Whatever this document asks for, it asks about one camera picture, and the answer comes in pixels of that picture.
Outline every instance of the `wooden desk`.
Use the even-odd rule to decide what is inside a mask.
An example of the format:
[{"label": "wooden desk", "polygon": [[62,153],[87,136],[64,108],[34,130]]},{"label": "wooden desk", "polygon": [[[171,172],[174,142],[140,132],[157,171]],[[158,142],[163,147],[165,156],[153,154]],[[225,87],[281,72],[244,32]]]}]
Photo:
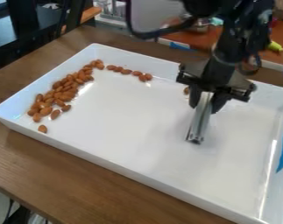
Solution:
[{"label": "wooden desk", "polygon": [[[1,69],[0,102],[94,42],[166,60],[202,56],[83,26]],[[283,84],[269,69],[256,78]],[[55,223],[231,223],[1,123],[0,191]]]},{"label": "wooden desk", "polygon": [[[222,27],[211,26],[207,33],[194,33],[191,31],[180,31],[164,36],[165,39],[178,41],[190,45],[191,48],[209,52],[212,45],[218,40]],[[283,46],[283,21],[278,21],[272,29],[271,39]],[[276,53],[270,50],[262,52],[263,60],[268,60],[283,65],[283,52]]]}]

